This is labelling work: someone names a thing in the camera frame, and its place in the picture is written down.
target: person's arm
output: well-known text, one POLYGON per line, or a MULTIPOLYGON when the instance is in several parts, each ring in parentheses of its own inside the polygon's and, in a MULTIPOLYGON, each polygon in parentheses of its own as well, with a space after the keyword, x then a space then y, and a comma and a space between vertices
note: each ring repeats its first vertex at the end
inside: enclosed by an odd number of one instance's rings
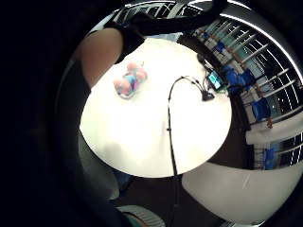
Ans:
POLYGON ((105 28, 86 37, 77 57, 81 61, 85 80, 92 88, 122 53, 123 38, 115 28, 105 28))

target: person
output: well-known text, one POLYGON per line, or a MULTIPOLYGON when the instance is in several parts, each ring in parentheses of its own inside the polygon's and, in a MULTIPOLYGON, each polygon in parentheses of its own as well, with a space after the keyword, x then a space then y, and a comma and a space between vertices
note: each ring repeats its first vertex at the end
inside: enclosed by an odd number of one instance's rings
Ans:
MULTIPOLYGON (((71 183, 76 190, 84 194, 77 169, 78 160, 73 159, 71 153, 77 149, 80 117, 91 88, 114 64, 123 61, 124 57, 132 53, 144 38, 132 26, 123 27, 109 23, 102 30, 87 35, 77 47, 73 55, 73 64, 63 77, 57 96, 55 120, 57 128, 58 146, 69 155, 64 157, 69 168, 71 183)), ((164 221, 153 212, 139 206, 125 206, 114 208, 107 201, 101 201, 98 209, 102 210, 101 219, 106 226, 111 227, 148 227, 165 226, 164 221)))

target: dark background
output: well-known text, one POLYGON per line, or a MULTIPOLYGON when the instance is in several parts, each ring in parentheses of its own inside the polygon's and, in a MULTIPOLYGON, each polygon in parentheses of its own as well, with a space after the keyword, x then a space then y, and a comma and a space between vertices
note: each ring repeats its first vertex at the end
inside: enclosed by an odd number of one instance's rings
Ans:
MULTIPOLYGON (((268 19, 303 59, 299 1, 245 1, 268 19)), ((104 226, 62 181, 52 162, 53 104, 77 44, 119 1, 7 1, 1 7, 2 225, 104 226)), ((265 226, 297 226, 302 180, 265 226)))

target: fisheye lens view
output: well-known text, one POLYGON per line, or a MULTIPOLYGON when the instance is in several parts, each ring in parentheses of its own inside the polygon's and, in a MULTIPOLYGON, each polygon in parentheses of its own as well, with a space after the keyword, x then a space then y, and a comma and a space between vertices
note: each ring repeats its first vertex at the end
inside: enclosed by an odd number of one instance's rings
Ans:
POLYGON ((266 226, 300 181, 302 64, 242 1, 199 22, 214 5, 133 1, 70 59, 90 87, 75 187, 97 215, 105 200, 125 226, 266 226))

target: chair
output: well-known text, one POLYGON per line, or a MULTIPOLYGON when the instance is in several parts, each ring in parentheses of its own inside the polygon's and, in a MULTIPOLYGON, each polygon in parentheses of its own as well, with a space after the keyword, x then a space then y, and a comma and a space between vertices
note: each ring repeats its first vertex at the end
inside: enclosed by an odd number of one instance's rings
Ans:
POLYGON ((219 53, 222 53, 223 50, 225 49, 225 45, 224 43, 218 41, 217 45, 216 45, 216 50, 219 52, 219 53))
POLYGON ((267 148, 264 153, 264 166, 266 170, 273 169, 275 166, 275 151, 273 148, 267 148))
POLYGON ((265 97, 262 97, 257 101, 253 101, 251 105, 257 122, 261 121, 263 118, 268 118, 271 116, 271 109, 265 97))
POLYGON ((248 91, 251 86, 256 83, 256 78, 250 71, 250 69, 245 69, 241 74, 237 74, 231 66, 225 66, 226 79, 229 82, 227 87, 228 94, 234 95, 242 92, 243 90, 248 91))

